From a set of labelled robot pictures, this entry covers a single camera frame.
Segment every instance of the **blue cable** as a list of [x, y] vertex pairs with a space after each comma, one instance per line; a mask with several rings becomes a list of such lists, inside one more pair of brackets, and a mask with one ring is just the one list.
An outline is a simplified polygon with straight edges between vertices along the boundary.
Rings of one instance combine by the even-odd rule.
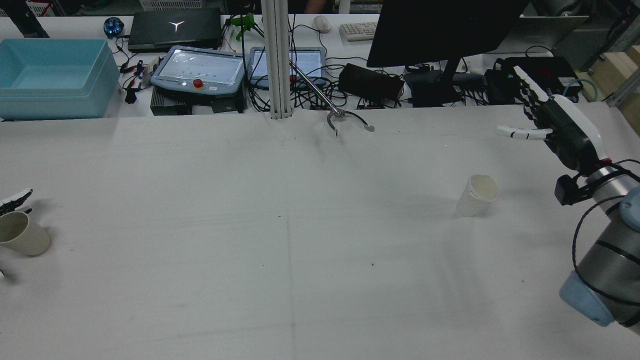
[[566, 96], [566, 92], [569, 91], [569, 87], [572, 86], [575, 83], [579, 83], [579, 82], [585, 82], [585, 83], [589, 83], [589, 85], [593, 86], [593, 100], [594, 101], [598, 101], [598, 86], [591, 80], [589, 79], [574, 79], [572, 82], [569, 83], [569, 85], [564, 87], [564, 91], [562, 92], [562, 96]]

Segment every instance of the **beige cup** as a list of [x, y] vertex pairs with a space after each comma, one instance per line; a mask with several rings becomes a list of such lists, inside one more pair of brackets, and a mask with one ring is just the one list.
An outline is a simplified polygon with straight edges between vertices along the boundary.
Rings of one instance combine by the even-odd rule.
[[464, 217], [472, 217], [498, 198], [500, 189], [489, 175], [471, 175], [456, 210]]
[[14, 211], [0, 217], [0, 245], [25, 255], [40, 255], [51, 238], [29, 215]]

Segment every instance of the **black monitor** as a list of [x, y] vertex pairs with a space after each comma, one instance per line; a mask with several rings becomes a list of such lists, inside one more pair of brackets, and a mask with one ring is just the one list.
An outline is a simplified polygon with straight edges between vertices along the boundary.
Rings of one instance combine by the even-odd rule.
[[367, 66], [447, 60], [430, 92], [441, 98], [434, 99], [440, 104], [457, 101], [452, 81], [460, 59], [498, 48], [528, 4], [529, 0], [386, 0]]

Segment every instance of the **black box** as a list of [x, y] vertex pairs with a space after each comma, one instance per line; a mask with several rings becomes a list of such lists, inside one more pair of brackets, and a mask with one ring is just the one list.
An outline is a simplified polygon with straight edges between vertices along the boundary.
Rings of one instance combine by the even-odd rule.
[[340, 73], [338, 89], [365, 100], [382, 103], [397, 101], [404, 81], [348, 63]]

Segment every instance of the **tablet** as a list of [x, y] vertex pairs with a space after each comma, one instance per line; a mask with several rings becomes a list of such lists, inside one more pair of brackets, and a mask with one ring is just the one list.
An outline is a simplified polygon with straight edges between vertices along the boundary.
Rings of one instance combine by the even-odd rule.
[[[297, 47], [296, 51], [289, 51], [289, 57], [296, 62], [296, 65], [307, 77], [317, 86], [324, 86], [326, 81], [326, 51], [322, 47]], [[251, 79], [251, 84], [261, 89], [269, 88], [267, 77], [267, 57], [263, 47], [252, 47], [249, 55], [247, 73]], [[296, 88], [306, 88], [306, 84], [301, 81]]]

